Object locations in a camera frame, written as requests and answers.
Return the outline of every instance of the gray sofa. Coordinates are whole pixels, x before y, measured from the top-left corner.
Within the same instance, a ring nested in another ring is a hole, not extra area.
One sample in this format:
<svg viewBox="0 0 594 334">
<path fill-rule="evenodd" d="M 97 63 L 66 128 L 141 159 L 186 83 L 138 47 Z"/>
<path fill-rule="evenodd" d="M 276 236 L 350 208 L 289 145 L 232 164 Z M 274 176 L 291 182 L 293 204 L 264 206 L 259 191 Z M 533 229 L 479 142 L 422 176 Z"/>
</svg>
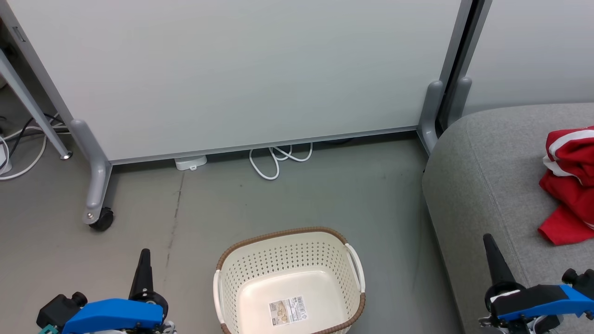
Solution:
<svg viewBox="0 0 594 334">
<path fill-rule="evenodd" d="M 538 185 L 550 131 L 594 125 L 594 103 L 493 109 L 463 117 L 438 140 L 423 192 L 466 334 L 488 315 L 491 281 L 482 243 L 493 234 L 516 280 L 559 284 L 566 269 L 594 269 L 594 240 L 554 247 L 537 232 L 557 202 Z M 594 333 L 566 316 L 558 333 Z"/>
</svg>

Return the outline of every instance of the white plastic basket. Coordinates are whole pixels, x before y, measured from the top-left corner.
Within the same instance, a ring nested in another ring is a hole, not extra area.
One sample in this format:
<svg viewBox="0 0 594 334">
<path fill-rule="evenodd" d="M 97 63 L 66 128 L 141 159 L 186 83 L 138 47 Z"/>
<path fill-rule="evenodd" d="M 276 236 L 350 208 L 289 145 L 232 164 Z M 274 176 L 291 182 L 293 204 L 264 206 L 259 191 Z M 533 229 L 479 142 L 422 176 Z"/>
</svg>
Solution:
<svg viewBox="0 0 594 334">
<path fill-rule="evenodd" d="M 213 295 L 225 334 L 344 334 L 363 313 L 365 276 L 338 232 L 292 229 L 227 249 Z"/>
</svg>

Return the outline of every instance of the caster wheel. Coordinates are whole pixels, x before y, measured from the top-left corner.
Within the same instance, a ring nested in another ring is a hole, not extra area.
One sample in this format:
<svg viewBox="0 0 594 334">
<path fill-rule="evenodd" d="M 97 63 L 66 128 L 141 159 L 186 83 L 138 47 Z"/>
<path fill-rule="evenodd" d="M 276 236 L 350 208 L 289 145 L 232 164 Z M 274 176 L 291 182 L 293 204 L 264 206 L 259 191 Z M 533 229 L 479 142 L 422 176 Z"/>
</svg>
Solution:
<svg viewBox="0 0 594 334">
<path fill-rule="evenodd" d="M 113 211 L 109 207 L 101 208 L 101 213 L 99 214 L 99 219 L 92 223 L 91 228 L 95 231 L 103 232 L 107 230 L 111 224 L 113 223 Z"/>
</svg>

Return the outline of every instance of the white panel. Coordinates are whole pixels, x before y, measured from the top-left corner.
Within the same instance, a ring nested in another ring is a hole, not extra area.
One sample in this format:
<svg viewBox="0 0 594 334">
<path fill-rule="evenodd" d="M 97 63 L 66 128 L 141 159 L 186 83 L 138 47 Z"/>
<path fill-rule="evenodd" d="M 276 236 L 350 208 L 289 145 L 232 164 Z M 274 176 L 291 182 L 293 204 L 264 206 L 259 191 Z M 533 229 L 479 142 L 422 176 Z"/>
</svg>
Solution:
<svg viewBox="0 0 594 334">
<path fill-rule="evenodd" d="M 416 125 L 459 0 L 9 0 L 108 159 Z"/>
<path fill-rule="evenodd" d="M 467 76 L 465 114 L 594 101 L 592 0 L 493 0 Z"/>
</svg>

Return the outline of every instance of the power strip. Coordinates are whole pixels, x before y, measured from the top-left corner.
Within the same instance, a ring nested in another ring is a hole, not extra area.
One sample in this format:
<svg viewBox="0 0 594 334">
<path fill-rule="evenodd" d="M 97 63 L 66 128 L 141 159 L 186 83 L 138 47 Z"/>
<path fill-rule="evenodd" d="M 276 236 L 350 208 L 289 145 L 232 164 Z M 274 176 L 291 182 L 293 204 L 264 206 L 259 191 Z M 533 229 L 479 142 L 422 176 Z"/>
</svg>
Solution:
<svg viewBox="0 0 594 334">
<path fill-rule="evenodd" d="M 6 149 L 4 148 L 3 144 L 0 143 L 0 166 L 6 161 Z M 0 169 L 0 175 L 9 172 L 12 169 L 12 164 L 10 159 L 8 160 L 7 164 Z"/>
</svg>

